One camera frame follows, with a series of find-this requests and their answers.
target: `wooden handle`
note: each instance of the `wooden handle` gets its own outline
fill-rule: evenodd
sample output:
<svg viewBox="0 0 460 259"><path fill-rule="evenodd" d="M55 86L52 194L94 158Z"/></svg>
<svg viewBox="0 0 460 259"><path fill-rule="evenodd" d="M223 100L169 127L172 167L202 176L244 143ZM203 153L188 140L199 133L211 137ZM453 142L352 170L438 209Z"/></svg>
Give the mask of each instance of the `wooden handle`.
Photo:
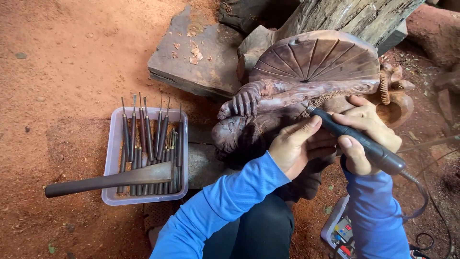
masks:
<svg viewBox="0 0 460 259"><path fill-rule="evenodd" d="M50 184L45 188L45 196L53 198L110 187L169 182L173 173L171 162L159 163L110 176Z"/></svg>

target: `plastic container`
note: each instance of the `plastic container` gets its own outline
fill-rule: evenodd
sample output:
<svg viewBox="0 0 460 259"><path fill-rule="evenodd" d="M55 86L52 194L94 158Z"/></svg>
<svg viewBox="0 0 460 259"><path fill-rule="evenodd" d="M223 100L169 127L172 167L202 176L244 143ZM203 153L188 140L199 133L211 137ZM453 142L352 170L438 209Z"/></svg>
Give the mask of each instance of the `plastic container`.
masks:
<svg viewBox="0 0 460 259"><path fill-rule="evenodd" d="M126 116L128 119L131 118L132 107L125 107ZM150 120L156 120L158 118L159 108L147 107L147 113ZM163 118L166 114L166 109L162 109ZM112 113L110 119L110 132L109 132L109 144L107 146L107 158L105 159L104 176L117 174L120 167L118 164L120 155L120 146L122 142L122 114L123 108L120 107ZM139 119L139 109L136 109L136 118ZM169 123L179 121L179 109L169 109ZM182 155L184 161L182 163L182 190L176 194L162 194L162 195L146 195L146 196L129 196L129 195L118 195L116 193L116 187L102 189L102 200L105 204L110 206L128 205L137 203L147 202L159 202L166 200L179 200L184 197L189 190L189 157L188 157L188 120L187 114L182 111L182 122L184 123L184 153ZM143 164L145 165L147 158L144 154Z"/></svg>

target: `wooden log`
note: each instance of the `wooden log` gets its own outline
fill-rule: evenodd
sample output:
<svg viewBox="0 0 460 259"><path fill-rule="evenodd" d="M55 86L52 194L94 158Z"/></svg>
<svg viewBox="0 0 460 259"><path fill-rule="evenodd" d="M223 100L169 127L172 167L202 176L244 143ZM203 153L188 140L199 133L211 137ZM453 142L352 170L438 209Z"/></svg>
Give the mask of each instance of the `wooden log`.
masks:
<svg viewBox="0 0 460 259"><path fill-rule="evenodd" d="M304 0L277 31L262 25L238 47L238 56L253 50L263 52L273 43L314 30L340 30L374 47L382 43L424 0ZM251 70L252 62L238 67Z"/></svg>

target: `blue sleeve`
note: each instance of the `blue sleeve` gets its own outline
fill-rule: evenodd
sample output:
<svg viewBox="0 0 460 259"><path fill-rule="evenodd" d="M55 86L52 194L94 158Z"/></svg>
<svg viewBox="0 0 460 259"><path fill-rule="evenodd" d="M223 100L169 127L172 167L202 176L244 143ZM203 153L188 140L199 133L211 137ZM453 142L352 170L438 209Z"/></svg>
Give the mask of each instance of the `blue sleeve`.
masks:
<svg viewBox="0 0 460 259"><path fill-rule="evenodd" d="M340 163L348 180L348 217L358 258L411 258L391 176L356 176L346 169L345 159L342 156Z"/></svg>
<svg viewBox="0 0 460 259"><path fill-rule="evenodd" d="M202 258L207 238L288 182L265 152L241 172L222 176L182 205L160 231L150 258Z"/></svg>

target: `carved figure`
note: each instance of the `carved figure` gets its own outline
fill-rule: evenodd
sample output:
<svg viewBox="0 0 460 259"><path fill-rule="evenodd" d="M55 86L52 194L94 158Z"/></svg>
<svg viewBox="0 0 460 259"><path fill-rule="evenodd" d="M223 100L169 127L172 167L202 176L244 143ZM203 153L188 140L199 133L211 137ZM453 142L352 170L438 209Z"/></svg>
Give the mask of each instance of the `carved figure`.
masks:
<svg viewBox="0 0 460 259"><path fill-rule="evenodd" d="M280 40L222 105L212 131L218 159L243 165L262 155L281 128L305 118L306 106L344 112L354 107L346 101L350 95L387 104L384 121L399 125L413 110L403 91L414 87L401 77L400 66L380 68L375 48L344 32L312 31ZM396 116L385 113L398 109Z"/></svg>

